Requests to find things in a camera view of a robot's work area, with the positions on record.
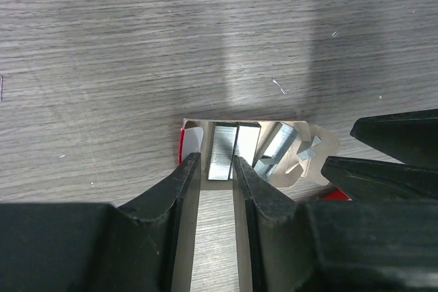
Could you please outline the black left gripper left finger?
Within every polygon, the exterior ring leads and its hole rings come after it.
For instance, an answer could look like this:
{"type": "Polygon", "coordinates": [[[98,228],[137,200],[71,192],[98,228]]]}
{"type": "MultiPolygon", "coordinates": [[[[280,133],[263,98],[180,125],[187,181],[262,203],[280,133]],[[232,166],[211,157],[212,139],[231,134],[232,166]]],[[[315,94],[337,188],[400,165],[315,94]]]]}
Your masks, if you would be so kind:
{"type": "Polygon", "coordinates": [[[2,291],[189,291],[201,184],[194,152],[133,200],[3,203],[2,291]]]}

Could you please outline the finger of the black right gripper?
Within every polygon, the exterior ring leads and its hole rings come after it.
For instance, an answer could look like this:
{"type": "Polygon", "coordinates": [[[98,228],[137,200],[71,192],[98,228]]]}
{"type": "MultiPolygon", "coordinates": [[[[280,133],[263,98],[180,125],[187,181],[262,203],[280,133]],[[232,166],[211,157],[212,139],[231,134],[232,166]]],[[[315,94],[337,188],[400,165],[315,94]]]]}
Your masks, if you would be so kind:
{"type": "Polygon", "coordinates": [[[437,168],[437,110],[358,119],[350,135],[402,163],[437,168]]]}
{"type": "Polygon", "coordinates": [[[437,171],[433,169],[330,156],[321,174],[352,200],[437,199],[437,171]]]}

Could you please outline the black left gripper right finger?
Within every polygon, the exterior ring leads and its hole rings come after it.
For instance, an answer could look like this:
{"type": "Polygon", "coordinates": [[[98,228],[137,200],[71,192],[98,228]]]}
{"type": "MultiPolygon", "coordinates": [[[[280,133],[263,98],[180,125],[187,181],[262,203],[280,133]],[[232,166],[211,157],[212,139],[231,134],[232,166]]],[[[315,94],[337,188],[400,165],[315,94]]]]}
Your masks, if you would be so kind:
{"type": "Polygon", "coordinates": [[[233,160],[241,291],[436,291],[437,203],[297,203],[233,160]]]}

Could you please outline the silver staple strip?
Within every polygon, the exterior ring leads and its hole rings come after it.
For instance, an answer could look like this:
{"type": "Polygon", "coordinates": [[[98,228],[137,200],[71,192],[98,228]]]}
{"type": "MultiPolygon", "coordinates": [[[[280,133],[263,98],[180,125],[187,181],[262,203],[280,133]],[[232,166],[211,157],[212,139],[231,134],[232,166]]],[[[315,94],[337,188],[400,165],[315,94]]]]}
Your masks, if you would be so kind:
{"type": "Polygon", "coordinates": [[[244,158],[249,165],[252,165],[261,125],[258,122],[234,122],[232,127],[236,128],[236,134],[231,161],[233,161],[234,156],[238,156],[244,158]]]}
{"type": "Polygon", "coordinates": [[[215,122],[207,178],[212,181],[229,179],[237,125],[233,122],[215,122]]]}

